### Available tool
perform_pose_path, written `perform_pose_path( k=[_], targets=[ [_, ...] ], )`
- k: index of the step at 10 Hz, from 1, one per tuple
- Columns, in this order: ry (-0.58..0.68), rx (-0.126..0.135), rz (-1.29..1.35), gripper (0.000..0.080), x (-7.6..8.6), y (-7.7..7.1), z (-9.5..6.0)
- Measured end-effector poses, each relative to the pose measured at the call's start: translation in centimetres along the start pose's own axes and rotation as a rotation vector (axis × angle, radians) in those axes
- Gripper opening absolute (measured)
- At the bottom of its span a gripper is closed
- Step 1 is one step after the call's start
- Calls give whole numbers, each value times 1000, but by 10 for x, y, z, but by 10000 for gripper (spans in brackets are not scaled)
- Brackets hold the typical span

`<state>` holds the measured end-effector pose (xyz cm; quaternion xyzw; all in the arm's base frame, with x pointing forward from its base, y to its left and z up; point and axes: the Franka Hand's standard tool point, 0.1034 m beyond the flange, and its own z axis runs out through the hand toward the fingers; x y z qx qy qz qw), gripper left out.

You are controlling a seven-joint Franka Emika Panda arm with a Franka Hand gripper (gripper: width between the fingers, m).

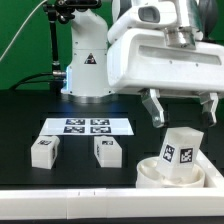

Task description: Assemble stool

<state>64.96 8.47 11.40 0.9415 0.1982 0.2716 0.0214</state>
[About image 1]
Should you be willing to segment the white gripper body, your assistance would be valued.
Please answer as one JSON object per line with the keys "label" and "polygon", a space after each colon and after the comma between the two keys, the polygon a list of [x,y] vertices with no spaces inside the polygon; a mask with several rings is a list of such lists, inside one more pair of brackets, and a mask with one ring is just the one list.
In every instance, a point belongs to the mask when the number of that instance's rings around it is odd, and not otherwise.
{"label": "white gripper body", "polygon": [[162,32],[130,29],[107,53],[109,85],[118,93],[145,89],[224,92],[224,47],[198,42],[194,50],[168,47]]}

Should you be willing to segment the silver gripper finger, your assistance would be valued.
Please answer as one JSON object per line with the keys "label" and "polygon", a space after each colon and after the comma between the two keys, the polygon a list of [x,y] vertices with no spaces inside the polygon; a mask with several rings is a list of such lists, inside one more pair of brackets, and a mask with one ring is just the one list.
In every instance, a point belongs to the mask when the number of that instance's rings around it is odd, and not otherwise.
{"label": "silver gripper finger", "polygon": [[212,127],[217,123],[216,109],[219,98],[217,93],[202,92],[199,95],[200,104],[202,105],[202,114],[204,121],[208,127]]}
{"label": "silver gripper finger", "polygon": [[147,89],[141,96],[142,103],[151,115],[155,128],[161,128],[165,125],[164,109],[159,102],[159,98],[160,93],[157,89]]}

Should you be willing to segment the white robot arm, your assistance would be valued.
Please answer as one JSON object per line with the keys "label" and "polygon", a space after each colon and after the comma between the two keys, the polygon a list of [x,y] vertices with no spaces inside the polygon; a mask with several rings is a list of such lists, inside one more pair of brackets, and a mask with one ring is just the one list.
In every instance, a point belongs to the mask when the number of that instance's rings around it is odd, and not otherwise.
{"label": "white robot arm", "polygon": [[82,101],[139,95],[153,125],[165,126],[161,97],[197,98],[216,124],[224,97],[224,47],[206,32],[214,0],[112,0],[113,25],[92,9],[100,0],[69,0],[72,60],[62,92]]}

